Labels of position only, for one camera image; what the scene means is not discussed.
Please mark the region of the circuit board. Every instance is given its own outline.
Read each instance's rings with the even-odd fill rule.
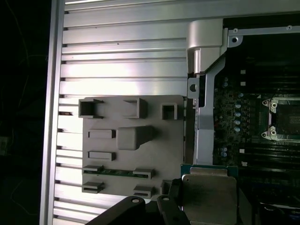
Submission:
[[[223,74],[215,80],[214,164],[271,168],[284,165],[285,169],[299,169],[300,120],[296,110],[300,106],[299,95],[280,93],[277,89],[273,93],[253,89],[251,93],[246,88],[244,73],[242,70],[238,75]],[[266,102],[275,106],[272,99],[284,99],[276,102],[277,109],[290,108],[281,114],[279,110],[271,112],[273,109]],[[284,129],[290,133],[276,133],[272,137],[271,132],[275,131],[269,129],[280,128],[282,121],[287,123]]]

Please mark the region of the capacitor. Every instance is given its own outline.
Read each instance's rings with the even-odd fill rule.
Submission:
[[[222,156],[222,157],[227,157],[227,153],[224,152],[224,151],[222,151],[222,152],[221,152],[221,156]]]
[[[240,128],[239,128],[239,127],[235,127],[235,128],[234,128],[234,131],[235,131],[235,132],[240,132]]]

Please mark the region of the rectangular slot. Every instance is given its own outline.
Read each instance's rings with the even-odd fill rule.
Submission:
[[[146,193],[135,192],[133,195],[140,196],[140,197],[148,197],[148,194],[146,194]]]
[[[177,104],[166,103],[161,106],[162,120],[177,120]]]
[[[126,119],[140,119],[147,117],[147,102],[141,98],[124,99],[129,104],[124,105]]]
[[[79,100],[79,118],[87,119],[102,119],[103,116],[97,114],[97,104],[103,103],[101,100],[91,99],[80,99]]]
[[[101,182],[101,183],[86,182],[82,186],[82,192],[97,194],[101,190],[103,190],[103,188],[101,187],[102,185],[103,185],[103,182]]]
[[[88,138],[111,139],[116,137],[115,134],[115,130],[90,130],[88,132]]]
[[[85,166],[83,169],[83,172],[85,171],[91,171],[91,172],[98,172],[101,171],[103,169],[103,166],[98,166],[98,165],[87,165]]]
[[[154,170],[153,169],[138,169],[137,168],[133,171],[133,174],[136,175],[137,177],[148,178],[150,180],[154,175]]]
[[[115,159],[114,152],[89,151],[89,158],[96,158],[99,161],[111,162]]]
[[[133,194],[143,198],[151,198],[154,194],[154,188],[137,185],[133,190]]]

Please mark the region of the motherboard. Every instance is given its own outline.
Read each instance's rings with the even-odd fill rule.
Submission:
[[[238,166],[239,183],[261,202],[300,205],[298,82],[246,69],[215,80],[214,164]]]

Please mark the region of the gray plastic panel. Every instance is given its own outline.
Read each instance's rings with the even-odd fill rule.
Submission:
[[[180,177],[184,157],[182,96],[88,97],[80,102],[80,107],[92,108],[79,109],[86,112],[83,184],[103,182],[100,193],[138,193],[151,198],[161,194],[167,180]],[[103,153],[115,154],[114,160],[103,160],[109,156]]]

